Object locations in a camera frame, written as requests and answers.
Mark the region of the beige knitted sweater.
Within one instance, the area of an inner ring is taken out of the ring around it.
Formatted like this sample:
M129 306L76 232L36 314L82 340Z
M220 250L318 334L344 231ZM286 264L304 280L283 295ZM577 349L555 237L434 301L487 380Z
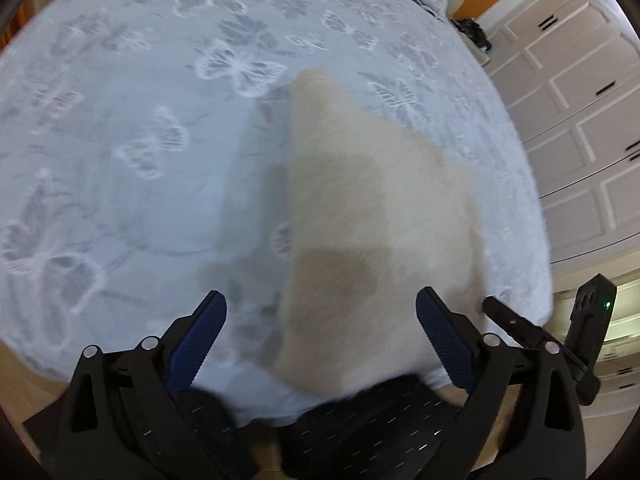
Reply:
M273 370L348 396L439 358L416 317L436 290L483 321L482 222L468 168L435 142L352 102L321 70L292 85L290 270Z

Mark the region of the butterfly patterned grey bedspread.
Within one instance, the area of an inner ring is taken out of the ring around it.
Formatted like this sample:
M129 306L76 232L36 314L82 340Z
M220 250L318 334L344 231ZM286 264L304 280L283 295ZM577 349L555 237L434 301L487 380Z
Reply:
M414 0L53 0L1 55L13 353L66 382L88 344L128 348L217 289L230 318L198 385L240 422L312 408L267 372L288 273L288 89L309 67L470 165L489 292L548 320L532 170L448 18Z

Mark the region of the white wardrobe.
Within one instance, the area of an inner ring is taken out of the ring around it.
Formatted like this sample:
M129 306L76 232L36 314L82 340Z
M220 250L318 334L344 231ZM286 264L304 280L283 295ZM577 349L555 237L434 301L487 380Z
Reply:
M502 0L485 66L532 166L555 281L639 249L639 38L616 0Z

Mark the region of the black object on nightstand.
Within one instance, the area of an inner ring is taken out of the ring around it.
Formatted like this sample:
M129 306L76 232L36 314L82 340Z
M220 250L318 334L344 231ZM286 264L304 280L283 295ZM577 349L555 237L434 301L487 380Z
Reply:
M461 20L451 19L451 23L456 29L468 38L477 49L488 53L492 49L492 44L488 40L484 30L472 18L462 18Z

